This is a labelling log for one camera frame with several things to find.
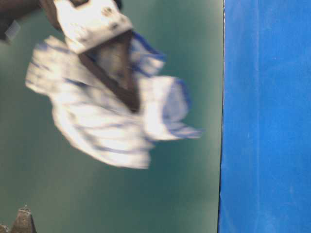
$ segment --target white cloth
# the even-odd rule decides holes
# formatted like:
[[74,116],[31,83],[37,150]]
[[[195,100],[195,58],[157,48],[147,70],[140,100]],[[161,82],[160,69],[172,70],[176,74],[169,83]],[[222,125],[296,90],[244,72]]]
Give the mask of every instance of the white cloth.
[[138,114],[52,36],[35,47],[26,85],[50,97],[55,125],[74,147],[113,166],[147,168],[157,140],[199,138],[201,132],[179,122],[190,107],[184,83],[157,76],[165,56],[135,33],[130,57],[140,90]]

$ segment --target green backdrop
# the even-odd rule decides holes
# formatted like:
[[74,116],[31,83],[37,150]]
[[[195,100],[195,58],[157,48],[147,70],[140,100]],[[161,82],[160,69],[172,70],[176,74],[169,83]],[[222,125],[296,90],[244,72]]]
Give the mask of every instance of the green backdrop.
[[62,36],[43,13],[0,44],[0,222],[30,206],[38,233],[215,233],[222,118],[220,0],[124,0],[136,31],[167,54],[163,74],[184,79],[185,122],[202,138],[160,142],[148,170],[100,163],[55,128],[51,104],[24,85],[35,44]]

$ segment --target blue panel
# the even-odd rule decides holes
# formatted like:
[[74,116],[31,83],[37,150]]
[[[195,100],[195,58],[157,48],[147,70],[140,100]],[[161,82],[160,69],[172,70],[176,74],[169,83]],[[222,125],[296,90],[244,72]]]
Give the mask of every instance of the blue panel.
[[311,232],[310,12],[226,0],[220,233]]

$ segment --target crumpled fabric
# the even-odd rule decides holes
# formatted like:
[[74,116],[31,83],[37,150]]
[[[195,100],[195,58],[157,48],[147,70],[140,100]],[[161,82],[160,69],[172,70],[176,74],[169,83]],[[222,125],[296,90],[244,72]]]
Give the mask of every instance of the crumpled fabric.
[[[94,59],[105,68],[117,67],[113,56],[108,52]],[[137,33],[130,60],[140,91],[138,114],[132,114],[65,43],[52,36],[36,45],[26,86],[50,98],[55,125],[72,146],[113,166],[147,168],[156,141],[199,138],[201,131],[180,122],[190,108],[185,84],[157,76],[165,56]],[[118,76],[117,69],[110,70]]]

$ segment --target towel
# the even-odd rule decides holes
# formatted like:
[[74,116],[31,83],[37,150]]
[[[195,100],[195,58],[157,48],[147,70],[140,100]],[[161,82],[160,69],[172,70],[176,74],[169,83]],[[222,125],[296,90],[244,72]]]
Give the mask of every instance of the towel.
[[[113,67],[120,60],[113,48],[94,59],[117,80]],[[176,77],[158,76],[165,56],[138,33],[130,61],[141,101],[135,114],[53,36],[36,45],[26,86],[50,98],[55,125],[73,147],[112,166],[148,168],[157,141],[199,138],[201,131],[180,122],[190,108],[186,86]]]

